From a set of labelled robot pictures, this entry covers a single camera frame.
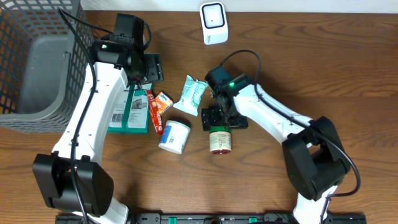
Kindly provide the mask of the green box with label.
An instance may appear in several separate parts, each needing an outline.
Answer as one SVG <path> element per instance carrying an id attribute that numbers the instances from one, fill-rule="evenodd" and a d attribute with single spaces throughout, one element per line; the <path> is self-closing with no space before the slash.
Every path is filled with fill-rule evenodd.
<path id="1" fill-rule="evenodd" d="M 113 111 L 108 126 L 108 133 L 118 134 L 147 134 L 149 122 L 149 107 L 147 90 L 152 89 L 152 84 L 127 87 Z"/>

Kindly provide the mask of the mint green wipes pack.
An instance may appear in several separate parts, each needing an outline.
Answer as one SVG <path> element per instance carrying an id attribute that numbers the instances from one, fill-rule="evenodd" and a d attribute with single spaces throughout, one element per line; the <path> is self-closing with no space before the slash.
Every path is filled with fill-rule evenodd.
<path id="1" fill-rule="evenodd" d="M 193 116 L 198 116 L 201 97 L 207 89 L 207 82 L 195 80 L 187 75 L 180 100 L 173 107 Z"/>

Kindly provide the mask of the green lid white jar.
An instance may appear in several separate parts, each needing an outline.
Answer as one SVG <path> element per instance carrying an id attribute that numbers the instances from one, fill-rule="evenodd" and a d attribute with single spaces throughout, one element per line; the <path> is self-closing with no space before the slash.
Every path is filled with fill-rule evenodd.
<path id="1" fill-rule="evenodd" d="M 224 126 L 210 128 L 210 152 L 212 154 L 229 154 L 231 151 L 231 130 Z"/>

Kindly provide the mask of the orange snack packet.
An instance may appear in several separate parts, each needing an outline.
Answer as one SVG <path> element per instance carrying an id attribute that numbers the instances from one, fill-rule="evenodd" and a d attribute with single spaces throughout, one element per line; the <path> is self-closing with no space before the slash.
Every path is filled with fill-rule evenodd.
<path id="1" fill-rule="evenodd" d="M 173 100 L 164 92 L 160 92 L 156 96 L 155 102 L 160 115 L 163 115 L 174 104 Z"/>

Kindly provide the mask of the red packet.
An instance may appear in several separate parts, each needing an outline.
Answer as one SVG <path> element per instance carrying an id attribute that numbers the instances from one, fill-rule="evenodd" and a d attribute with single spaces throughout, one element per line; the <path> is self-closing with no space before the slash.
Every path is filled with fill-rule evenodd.
<path id="1" fill-rule="evenodd" d="M 149 102 L 149 111 L 150 111 L 151 120 L 154 124 L 156 133 L 163 134 L 164 129 L 163 129 L 163 125 L 162 125 L 162 119 L 161 119 L 161 115 L 159 113 L 159 109 L 157 107 L 155 97 L 151 90 L 146 90 L 146 95 L 147 95 L 148 102 Z"/>

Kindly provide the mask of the white tub blue label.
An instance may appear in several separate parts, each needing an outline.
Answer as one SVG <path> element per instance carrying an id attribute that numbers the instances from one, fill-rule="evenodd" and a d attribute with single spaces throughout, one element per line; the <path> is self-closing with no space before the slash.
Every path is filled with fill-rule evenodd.
<path id="1" fill-rule="evenodd" d="M 187 125 L 168 120 L 158 146 L 166 151 L 182 154 L 189 134 L 190 128 Z"/>

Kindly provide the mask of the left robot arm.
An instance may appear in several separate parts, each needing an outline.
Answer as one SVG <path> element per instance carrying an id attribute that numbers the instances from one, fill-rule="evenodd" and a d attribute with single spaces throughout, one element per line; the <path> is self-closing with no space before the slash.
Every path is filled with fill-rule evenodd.
<path id="1" fill-rule="evenodd" d="M 163 79 L 159 54 L 132 44 L 96 40 L 72 118 L 50 154 L 38 154 L 32 171 L 47 207 L 79 215 L 82 223 L 127 223 L 129 208 L 115 199 L 114 181 L 102 168 L 104 140 L 117 100 L 129 85 Z"/>

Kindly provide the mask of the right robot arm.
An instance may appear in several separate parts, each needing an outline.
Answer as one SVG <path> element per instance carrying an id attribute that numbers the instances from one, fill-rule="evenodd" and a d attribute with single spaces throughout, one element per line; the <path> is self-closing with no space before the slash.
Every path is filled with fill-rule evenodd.
<path id="1" fill-rule="evenodd" d="M 287 176 L 298 192 L 295 220 L 323 223 L 337 186 L 356 170 L 331 120 L 294 112 L 246 75 L 208 73 L 205 80 L 216 105 L 202 110 L 203 129 L 246 129 L 249 120 L 257 123 L 282 146 Z"/>

